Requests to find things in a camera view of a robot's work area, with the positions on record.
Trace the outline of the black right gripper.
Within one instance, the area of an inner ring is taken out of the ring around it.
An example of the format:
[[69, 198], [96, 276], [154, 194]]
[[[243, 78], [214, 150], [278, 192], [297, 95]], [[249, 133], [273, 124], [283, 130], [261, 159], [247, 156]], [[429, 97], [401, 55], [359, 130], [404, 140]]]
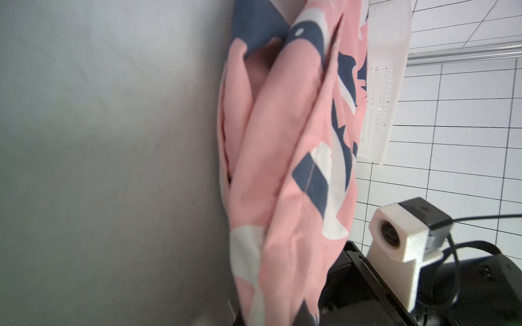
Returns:
[[320, 325], [417, 325], [362, 252], [347, 241], [319, 298]]

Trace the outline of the pink shark print shorts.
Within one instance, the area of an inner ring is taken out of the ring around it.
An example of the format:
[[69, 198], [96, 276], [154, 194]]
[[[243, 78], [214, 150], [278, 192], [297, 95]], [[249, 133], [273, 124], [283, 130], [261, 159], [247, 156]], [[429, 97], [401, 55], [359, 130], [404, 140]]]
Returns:
[[367, 1], [236, 1], [217, 104], [245, 325], [317, 325], [351, 229], [367, 106]]

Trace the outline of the white perforated basket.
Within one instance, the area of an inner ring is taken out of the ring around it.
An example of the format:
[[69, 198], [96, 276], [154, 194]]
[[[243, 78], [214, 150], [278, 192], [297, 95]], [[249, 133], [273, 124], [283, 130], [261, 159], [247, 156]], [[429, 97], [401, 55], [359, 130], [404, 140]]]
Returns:
[[411, 39], [410, 1], [386, 1], [369, 9], [367, 108], [360, 160], [383, 164], [390, 140]]

